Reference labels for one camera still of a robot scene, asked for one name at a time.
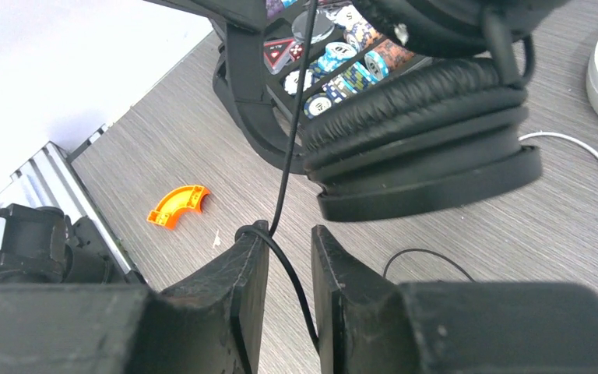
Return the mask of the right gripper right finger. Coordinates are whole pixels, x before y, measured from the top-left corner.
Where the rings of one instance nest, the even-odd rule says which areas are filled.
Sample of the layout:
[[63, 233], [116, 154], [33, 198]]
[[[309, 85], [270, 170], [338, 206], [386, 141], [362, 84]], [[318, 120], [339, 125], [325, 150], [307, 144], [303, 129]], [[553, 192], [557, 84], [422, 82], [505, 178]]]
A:
[[311, 233], [324, 373], [598, 373], [598, 294], [580, 284], [394, 284]]

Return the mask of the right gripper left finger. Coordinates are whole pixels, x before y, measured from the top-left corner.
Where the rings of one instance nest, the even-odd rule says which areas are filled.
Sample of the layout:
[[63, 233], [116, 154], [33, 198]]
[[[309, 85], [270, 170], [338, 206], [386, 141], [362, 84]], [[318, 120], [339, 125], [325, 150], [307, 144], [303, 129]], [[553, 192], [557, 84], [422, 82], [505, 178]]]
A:
[[189, 277], [142, 284], [0, 284], [0, 373], [254, 373], [269, 267], [242, 235]]

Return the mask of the black wired headphones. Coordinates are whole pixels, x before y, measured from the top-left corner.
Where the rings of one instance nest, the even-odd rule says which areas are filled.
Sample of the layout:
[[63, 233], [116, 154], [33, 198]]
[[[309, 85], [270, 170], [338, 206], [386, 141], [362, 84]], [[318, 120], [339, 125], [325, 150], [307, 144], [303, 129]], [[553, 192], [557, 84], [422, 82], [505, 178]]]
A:
[[303, 168], [322, 216], [379, 221], [445, 210], [535, 182], [517, 130], [536, 67], [533, 31], [560, 1], [357, 1], [397, 44], [437, 62], [377, 83], [311, 121]]

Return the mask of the orange curved plastic piece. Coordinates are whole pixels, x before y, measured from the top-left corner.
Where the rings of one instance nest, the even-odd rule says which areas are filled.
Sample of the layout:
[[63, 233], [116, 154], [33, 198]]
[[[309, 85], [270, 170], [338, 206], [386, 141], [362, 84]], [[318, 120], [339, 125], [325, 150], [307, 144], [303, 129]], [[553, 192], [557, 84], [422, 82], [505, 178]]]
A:
[[174, 230], [185, 213], [202, 213], [202, 202], [210, 193], [203, 185], [185, 185], [176, 188], [148, 213], [146, 221]]

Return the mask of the black poker chip case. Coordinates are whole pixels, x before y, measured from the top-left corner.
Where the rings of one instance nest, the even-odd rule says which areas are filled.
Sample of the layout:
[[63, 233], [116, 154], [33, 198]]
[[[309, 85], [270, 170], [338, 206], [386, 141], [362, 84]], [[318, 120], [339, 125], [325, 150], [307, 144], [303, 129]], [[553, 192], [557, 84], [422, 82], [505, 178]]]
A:
[[320, 1], [308, 56], [301, 112], [297, 79], [304, 53], [308, 1], [268, 1], [262, 34], [214, 20], [221, 40], [213, 89], [251, 148], [268, 164], [284, 165], [288, 133], [277, 118], [306, 126], [333, 105], [382, 80], [430, 65], [432, 58], [394, 45], [349, 1]]

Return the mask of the aluminium slotted rail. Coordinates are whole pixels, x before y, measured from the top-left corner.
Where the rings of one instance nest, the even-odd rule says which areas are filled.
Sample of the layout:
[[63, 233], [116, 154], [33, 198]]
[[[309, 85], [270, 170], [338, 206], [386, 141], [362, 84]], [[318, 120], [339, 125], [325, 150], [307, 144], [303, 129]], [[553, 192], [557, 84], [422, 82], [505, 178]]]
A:
[[126, 273], [140, 272], [122, 248], [97, 205], [68, 161], [68, 155], [53, 142], [45, 144], [10, 175], [11, 182], [0, 192], [0, 207], [17, 203], [24, 206], [55, 206], [72, 219], [93, 221], [118, 265]]

